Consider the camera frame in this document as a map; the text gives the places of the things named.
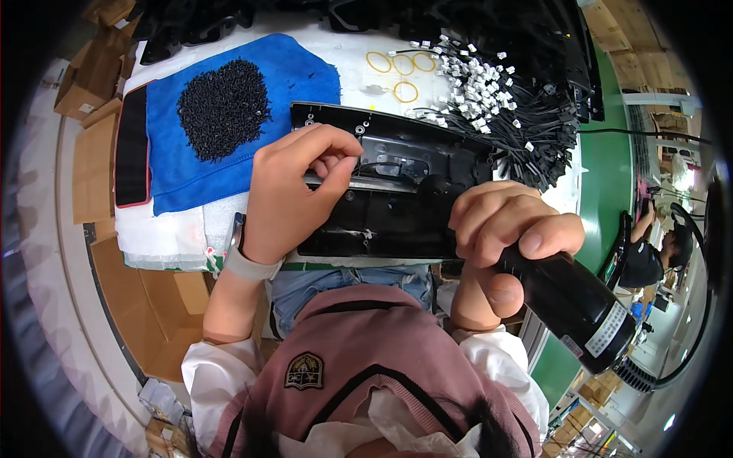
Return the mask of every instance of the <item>fingernail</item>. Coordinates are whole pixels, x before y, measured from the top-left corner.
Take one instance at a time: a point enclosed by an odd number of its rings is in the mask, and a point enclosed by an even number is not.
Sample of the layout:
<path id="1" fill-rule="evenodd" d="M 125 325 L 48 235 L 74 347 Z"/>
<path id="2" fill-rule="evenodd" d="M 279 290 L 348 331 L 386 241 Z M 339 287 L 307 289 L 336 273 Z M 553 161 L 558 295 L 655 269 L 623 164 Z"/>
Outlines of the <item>fingernail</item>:
<path id="1" fill-rule="evenodd" d="M 349 168 L 351 170 L 353 170 L 354 167 L 356 167 L 356 161 L 358 159 L 356 157 L 354 157 L 354 156 L 347 156 L 347 157 L 343 158 L 342 160 L 345 160 L 346 163 L 349 164 Z"/>
<path id="2" fill-rule="evenodd" d="M 512 302 L 514 300 L 514 297 L 514 291 L 510 289 L 492 289 L 489 291 L 489 302 L 494 305 Z"/>
<path id="3" fill-rule="evenodd" d="M 525 255 L 534 254 L 540 245 L 542 245 L 542 235 L 534 231 L 525 232 L 522 238 L 519 239 L 519 249 Z"/>

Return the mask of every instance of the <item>black shirt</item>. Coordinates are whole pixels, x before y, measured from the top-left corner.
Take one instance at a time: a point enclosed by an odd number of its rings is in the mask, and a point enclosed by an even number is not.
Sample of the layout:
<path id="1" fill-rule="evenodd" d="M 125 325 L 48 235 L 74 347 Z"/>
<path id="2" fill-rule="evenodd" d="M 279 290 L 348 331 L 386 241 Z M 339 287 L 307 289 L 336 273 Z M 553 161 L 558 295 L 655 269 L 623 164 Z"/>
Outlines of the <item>black shirt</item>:
<path id="1" fill-rule="evenodd" d="M 644 239 L 629 247 L 626 267 L 621 273 L 619 286 L 624 288 L 643 288 L 654 284 L 664 277 L 664 267 L 659 251 Z"/>

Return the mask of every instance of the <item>jeans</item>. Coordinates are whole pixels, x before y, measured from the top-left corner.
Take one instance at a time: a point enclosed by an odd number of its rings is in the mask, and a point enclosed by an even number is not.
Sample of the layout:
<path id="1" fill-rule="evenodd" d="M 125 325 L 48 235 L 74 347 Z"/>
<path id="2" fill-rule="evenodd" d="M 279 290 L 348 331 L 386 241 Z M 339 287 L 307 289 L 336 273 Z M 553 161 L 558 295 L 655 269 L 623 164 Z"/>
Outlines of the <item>jeans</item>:
<path id="1" fill-rule="evenodd" d="M 295 316 L 319 292 L 360 283 L 399 287 L 417 299 L 426 311 L 432 307 L 432 278 L 427 265 L 284 271 L 278 273 L 272 282 L 273 308 L 279 318 L 280 336 L 284 338 L 292 331 Z"/>

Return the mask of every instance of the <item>rubber band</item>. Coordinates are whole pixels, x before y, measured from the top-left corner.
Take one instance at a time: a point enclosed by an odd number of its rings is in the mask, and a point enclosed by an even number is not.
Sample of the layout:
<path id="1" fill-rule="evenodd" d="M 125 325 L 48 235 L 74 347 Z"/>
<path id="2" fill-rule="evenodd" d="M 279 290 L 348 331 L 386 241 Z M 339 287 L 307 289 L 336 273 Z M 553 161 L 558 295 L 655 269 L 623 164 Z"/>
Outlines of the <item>rubber band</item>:
<path id="1" fill-rule="evenodd" d="M 415 89 L 415 98 L 413 98 L 412 100 L 402 100 L 401 98 L 399 98 L 399 96 L 397 96 L 397 87 L 400 84 L 409 84 L 410 86 L 412 86 L 413 89 Z M 392 88 L 392 94 L 394 94 L 394 98 L 398 99 L 400 102 L 402 102 L 402 103 L 410 103 L 410 102 L 414 102 L 415 100 L 417 100 L 417 97 L 418 97 L 419 92 L 417 90 L 417 86 L 415 86 L 411 82 L 409 82 L 409 81 L 400 81 L 399 83 L 395 84 L 394 87 Z"/>
<path id="2" fill-rule="evenodd" d="M 384 60 L 387 61 L 387 64 L 389 64 L 389 68 L 387 70 L 379 70 L 378 68 L 376 68 L 374 64 L 369 60 L 370 54 L 378 54 L 379 56 L 382 56 Z M 369 51 L 368 53 L 366 53 L 366 63 L 369 64 L 371 68 L 375 69 L 379 73 L 389 73 L 389 70 L 392 70 L 392 62 L 389 60 L 389 58 L 382 53 L 378 53 L 377 51 Z"/>
<path id="3" fill-rule="evenodd" d="M 410 63 L 413 65 L 413 68 L 412 68 L 412 70 L 410 70 L 409 73 L 402 73 L 402 72 L 399 71 L 399 68 L 397 68 L 397 63 L 394 61 L 398 57 L 404 57 L 405 59 L 407 59 L 408 61 L 410 61 Z M 392 64 L 394 66 L 394 69 L 397 70 L 397 72 L 400 75 L 402 75 L 402 76 L 409 76 L 409 75 L 412 75 L 415 72 L 415 61 L 413 61 L 409 56 L 406 56 L 404 54 L 397 54 L 395 57 L 393 57 L 392 58 Z"/>
<path id="4" fill-rule="evenodd" d="M 430 68 L 428 70 L 425 70 L 424 68 L 422 68 L 419 65 L 417 65 L 417 62 L 415 62 L 415 58 L 417 56 L 419 56 L 420 54 L 422 54 L 423 56 L 427 56 L 427 58 L 432 62 L 432 68 Z M 435 70 L 435 59 L 431 59 L 430 58 L 430 55 L 428 53 L 426 53 L 425 51 L 420 51 L 418 53 L 415 53 L 415 55 L 412 56 L 412 59 L 410 59 L 410 60 L 413 62 L 413 65 L 415 66 L 415 68 L 418 69 L 418 70 L 420 70 L 420 71 L 422 71 L 422 72 L 432 72 L 433 70 Z"/>

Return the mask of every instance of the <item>watch strap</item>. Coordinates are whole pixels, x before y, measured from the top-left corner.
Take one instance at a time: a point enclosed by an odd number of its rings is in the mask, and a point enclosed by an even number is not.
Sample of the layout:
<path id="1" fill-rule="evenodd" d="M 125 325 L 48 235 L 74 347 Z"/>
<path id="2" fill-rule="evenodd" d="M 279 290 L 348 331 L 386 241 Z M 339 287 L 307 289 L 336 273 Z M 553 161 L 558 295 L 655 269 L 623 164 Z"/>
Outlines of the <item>watch strap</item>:
<path id="1" fill-rule="evenodd" d="M 280 259 L 276 264 L 265 265 L 251 261 L 244 257 L 239 247 L 232 245 L 224 257 L 224 267 L 228 268 L 237 276 L 250 280 L 272 280 L 280 271 L 285 258 Z"/>

